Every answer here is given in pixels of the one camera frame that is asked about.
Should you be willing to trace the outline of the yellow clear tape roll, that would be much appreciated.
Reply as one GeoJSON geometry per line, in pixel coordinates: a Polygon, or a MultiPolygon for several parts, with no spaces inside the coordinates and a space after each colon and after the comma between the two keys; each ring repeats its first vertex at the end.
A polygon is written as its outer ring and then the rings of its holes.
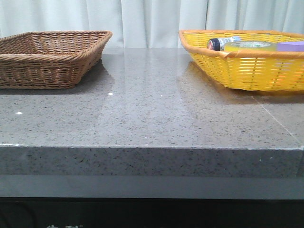
{"type": "Polygon", "coordinates": [[[276,51],[277,45],[265,41],[235,41],[224,45],[225,52],[253,50],[253,51],[276,51]]]}

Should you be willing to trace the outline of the white curtain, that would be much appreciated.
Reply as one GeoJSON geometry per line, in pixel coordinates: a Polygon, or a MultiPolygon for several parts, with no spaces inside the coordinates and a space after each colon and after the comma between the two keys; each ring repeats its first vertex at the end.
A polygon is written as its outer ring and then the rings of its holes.
{"type": "Polygon", "coordinates": [[[179,48],[178,32],[276,30],[303,33],[301,0],[3,0],[0,35],[108,30],[110,48],[179,48]]]}

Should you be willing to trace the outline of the small black-capped bottle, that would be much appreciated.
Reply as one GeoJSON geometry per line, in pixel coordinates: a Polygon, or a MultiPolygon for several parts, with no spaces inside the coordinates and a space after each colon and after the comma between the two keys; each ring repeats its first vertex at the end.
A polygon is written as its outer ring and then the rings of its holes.
{"type": "Polygon", "coordinates": [[[233,36],[229,38],[212,38],[207,42],[207,49],[215,51],[223,51],[224,46],[229,42],[240,41],[240,36],[233,36]]]}

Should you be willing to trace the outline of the yellow woven basket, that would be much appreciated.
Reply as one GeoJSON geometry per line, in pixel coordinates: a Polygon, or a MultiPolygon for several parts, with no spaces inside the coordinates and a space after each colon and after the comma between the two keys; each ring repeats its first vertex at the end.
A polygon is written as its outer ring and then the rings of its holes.
{"type": "Polygon", "coordinates": [[[207,49],[211,38],[240,36],[244,41],[303,41],[298,33],[275,30],[180,30],[182,46],[195,64],[208,76],[232,89],[247,91],[302,91],[304,89],[303,52],[232,52],[207,49]]]}

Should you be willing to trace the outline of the brown wicker basket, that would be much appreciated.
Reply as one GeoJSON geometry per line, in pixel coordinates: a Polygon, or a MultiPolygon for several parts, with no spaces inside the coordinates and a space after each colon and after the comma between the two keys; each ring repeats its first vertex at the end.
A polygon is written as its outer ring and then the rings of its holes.
{"type": "Polygon", "coordinates": [[[2,89],[68,89],[100,61],[112,32],[32,31],[0,39],[2,89]]]}

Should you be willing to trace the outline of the purple foam block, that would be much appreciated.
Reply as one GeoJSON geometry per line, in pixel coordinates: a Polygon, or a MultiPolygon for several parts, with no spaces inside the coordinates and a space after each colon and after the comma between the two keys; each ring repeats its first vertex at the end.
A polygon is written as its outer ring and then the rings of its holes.
{"type": "Polygon", "coordinates": [[[280,52],[303,52],[304,41],[288,41],[277,44],[277,51],[280,52]]]}

